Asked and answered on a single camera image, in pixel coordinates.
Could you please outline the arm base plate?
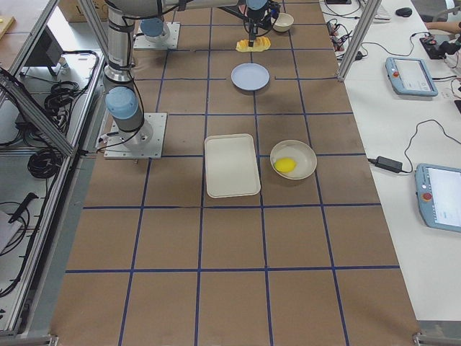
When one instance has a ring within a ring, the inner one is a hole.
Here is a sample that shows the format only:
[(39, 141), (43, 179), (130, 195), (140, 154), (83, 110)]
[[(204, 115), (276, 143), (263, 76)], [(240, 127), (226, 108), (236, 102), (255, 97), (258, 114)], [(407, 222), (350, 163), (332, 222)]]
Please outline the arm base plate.
[(135, 50), (176, 50), (179, 41), (179, 22), (165, 22), (168, 25), (170, 36), (162, 43), (152, 43), (146, 40), (146, 37), (140, 32), (140, 26), (138, 33), (135, 36), (134, 49)]
[(160, 159), (163, 151), (164, 135), (166, 130), (167, 114), (146, 113), (143, 127), (129, 141), (124, 140), (131, 134), (119, 132), (116, 122), (112, 121), (111, 132), (115, 135), (107, 139), (104, 146), (106, 159)]

